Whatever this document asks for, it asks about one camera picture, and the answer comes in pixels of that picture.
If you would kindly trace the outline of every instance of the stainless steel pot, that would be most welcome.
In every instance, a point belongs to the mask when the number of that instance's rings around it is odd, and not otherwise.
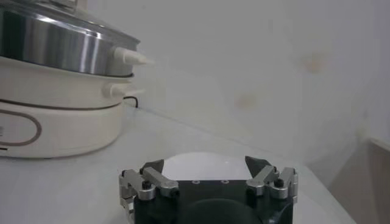
[[[114,58],[140,42],[69,0],[0,0],[0,56],[72,72],[130,77]]]

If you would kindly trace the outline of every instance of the electric cooker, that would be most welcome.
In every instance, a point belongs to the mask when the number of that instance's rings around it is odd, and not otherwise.
[[[52,158],[102,148],[137,92],[139,40],[72,0],[0,0],[0,156]]]

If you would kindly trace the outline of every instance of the white wall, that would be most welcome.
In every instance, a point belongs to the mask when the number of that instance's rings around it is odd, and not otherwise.
[[[147,89],[143,108],[305,162],[327,186],[371,130],[370,102],[389,75],[386,6],[88,1],[89,11],[139,38],[139,51],[157,62],[135,71],[137,87]]]

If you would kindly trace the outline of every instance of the black screw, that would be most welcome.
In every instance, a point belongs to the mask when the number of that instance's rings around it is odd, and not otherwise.
[[[285,185],[285,182],[282,179],[279,178],[279,179],[274,181],[274,185],[275,185],[275,187],[281,188],[281,187],[283,187]]]
[[[180,195],[180,191],[178,189],[173,189],[169,194],[171,198],[177,198]]]
[[[148,190],[152,187],[152,183],[148,180],[142,182],[142,190]]]

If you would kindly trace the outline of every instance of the table surface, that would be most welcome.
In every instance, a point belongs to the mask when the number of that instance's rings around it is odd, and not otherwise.
[[[110,146],[57,159],[0,158],[0,223],[125,224],[118,175],[146,161],[188,152],[267,159],[299,173],[294,223],[355,223],[304,165],[126,106],[122,135]]]

